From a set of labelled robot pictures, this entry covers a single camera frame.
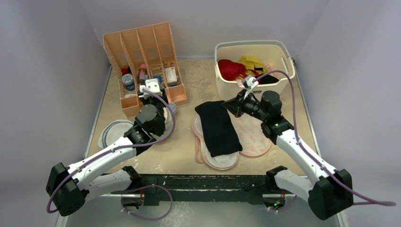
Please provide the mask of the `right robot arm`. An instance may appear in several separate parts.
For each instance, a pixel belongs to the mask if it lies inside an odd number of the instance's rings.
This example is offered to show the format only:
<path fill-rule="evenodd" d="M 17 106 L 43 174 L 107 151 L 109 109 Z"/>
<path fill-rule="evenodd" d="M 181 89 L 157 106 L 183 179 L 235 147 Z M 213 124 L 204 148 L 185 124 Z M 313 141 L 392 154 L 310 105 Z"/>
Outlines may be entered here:
<path fill-rule="evenodd" d="M 266 91 L 260 101 L 240 91 L 225 104 L 235 117 L 248 114 L 261 121 L 265 137 L 285 151 L 306 174 L 297 176 L 284 167 L 266 173 L 266 188 L 270 192 L 285 189 L 305 200 L 317 218 L 326 220 L 351 207 L 353 195 L 344 186 L 352 187 L 350 173 L 337 170 L 318 156 L 296 133 L 296 128 L 282 114 L 278 93 Z"/>

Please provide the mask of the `black bra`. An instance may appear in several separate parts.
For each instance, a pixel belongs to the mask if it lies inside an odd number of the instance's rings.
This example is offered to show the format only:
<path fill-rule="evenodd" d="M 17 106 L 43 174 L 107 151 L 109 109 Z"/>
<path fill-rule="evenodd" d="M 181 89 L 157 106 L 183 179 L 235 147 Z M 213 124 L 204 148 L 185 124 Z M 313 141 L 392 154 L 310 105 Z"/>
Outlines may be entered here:
<path fill-rule="evenodd" d="M 208 101 L 194 108 L 200 117 L 207 149 L 212 157 L 229 155 L 243 150 L 224 101 Z"/>

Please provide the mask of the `strawberry print mesh laundry bag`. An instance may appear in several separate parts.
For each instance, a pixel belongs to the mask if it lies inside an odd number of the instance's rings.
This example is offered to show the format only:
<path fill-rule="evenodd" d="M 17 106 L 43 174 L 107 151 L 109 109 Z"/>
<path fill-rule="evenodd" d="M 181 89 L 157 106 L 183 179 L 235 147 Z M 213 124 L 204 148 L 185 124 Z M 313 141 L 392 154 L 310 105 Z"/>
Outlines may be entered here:
<path fill-rule="evenodd" d="M 240 154 L 246 157 L 260 157 L 270 150 L 273 143 L 262 133 L 261 121 L 246 114 L 240 118 L 236 118 L 232 114 L 229 116 L 243 150 L 212 157 L 204 141 L 201 119 L 195 115 L 192 132 L 195 135 L 195 161 L 197 163 L 205 163 L 211 168 L 224 171 L 235 166 Z"/>

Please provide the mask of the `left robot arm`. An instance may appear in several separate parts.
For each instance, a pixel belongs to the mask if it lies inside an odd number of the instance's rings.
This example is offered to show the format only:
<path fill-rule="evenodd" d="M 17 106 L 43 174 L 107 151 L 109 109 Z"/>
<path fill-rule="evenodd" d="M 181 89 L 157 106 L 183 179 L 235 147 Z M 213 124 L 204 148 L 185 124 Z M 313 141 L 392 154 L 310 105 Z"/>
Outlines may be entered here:
<path fill-rule="evenodd" d="M 144 88 L 141 93 L 144 105 L 133 126 L 117 141 L 77 163 L 69 166 L 57 163 L 51 168 L 45 188 L 50 196 L 47 213 L 58 212 L 64 217 L 79 210 L 86 201 L 109 192 L 140 190 L 141 180 L 129 168 L 111 174 L 111 179 L 105 171 L 166 140 L 174 131 L 165 134 L 164 109 L 173 113 L 165 89 Z"/>

